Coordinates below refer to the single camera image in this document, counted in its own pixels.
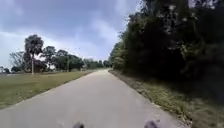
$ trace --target road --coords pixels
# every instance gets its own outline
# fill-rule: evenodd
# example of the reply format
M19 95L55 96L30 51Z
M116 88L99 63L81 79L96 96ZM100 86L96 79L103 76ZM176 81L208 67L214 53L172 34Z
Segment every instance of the road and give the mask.
M91 73L0 111L1 128L144 128L149 120L162 128L184 127L177 119L114 77Z

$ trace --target grassy field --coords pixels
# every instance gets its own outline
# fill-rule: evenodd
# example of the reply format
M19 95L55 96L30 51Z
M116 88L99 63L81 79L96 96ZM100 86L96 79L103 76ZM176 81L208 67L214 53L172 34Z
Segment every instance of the grassy field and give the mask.
M165 83L143 82L135 77L125 76L118 71L110 72L192 128L224 128L223 106L217 106L201 98L190 98L164 86Z
M69 82L92 71L0 76L0 109Z

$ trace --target grass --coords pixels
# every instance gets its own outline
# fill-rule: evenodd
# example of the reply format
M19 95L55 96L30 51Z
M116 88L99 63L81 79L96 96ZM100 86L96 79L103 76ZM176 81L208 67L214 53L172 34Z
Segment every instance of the grass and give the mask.
M58 74L22 74L0 76L0 109L31 98L39 93L77 79L92 71L76 71Z
M192 128L224 128L223 106L212 104L205 99L189 97L156 80L142 81L118 71L110 72Z

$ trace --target dense vegetation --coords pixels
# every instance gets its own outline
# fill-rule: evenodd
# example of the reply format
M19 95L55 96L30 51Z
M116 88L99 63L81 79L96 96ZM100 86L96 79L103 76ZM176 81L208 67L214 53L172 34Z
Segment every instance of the dense vegetation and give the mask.
M13 67L12 72L44 72L55 70L71 71L72 69L94 69L110 67L107 60L95 61L93 59L82 59L76 55L69 54L67 51L59 49L56 51L54 46L43 48L44 41L37 35L31 35L25 39L25 51L10 54ZM1 72L9 73L7 68Z
M142 0L109 62L124 76L137 76L140 85L131 85L134 89L192 121L192 127L221 128L223 16L222 0Z
M223 15L221 0L143 0L109 60L124 72L200 77L211 65L223 65Z

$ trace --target palm tree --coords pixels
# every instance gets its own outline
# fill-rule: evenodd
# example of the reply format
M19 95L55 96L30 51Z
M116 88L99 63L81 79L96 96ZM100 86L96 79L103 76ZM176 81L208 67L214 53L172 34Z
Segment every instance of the palm tree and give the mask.
M32 74L34 75L34 55L42 52L43 40L37 35L31 35L25 39L25 51L31 55Z
M46 48L44 48L43 53L41 55L41 57L45 57L45 61L46 63L48 63L49 69L51 67L52 64L52 58L56 53L56 49L54 46L47 46Z

